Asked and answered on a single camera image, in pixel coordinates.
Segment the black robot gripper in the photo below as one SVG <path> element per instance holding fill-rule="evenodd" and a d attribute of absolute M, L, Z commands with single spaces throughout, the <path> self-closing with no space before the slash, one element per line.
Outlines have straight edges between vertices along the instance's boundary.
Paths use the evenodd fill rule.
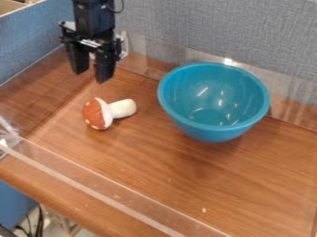
<path fill-rule="evenodd" d="M 75 74 L 90 68 L 90 53 L 95 53 L 95 78 L 102 84 L 114 76 L 120 59 L 122 40 L 115 36 L 115 0 L 72 0 L 74 21 L 59 23 L 60 40 L 66 45 Z"/>

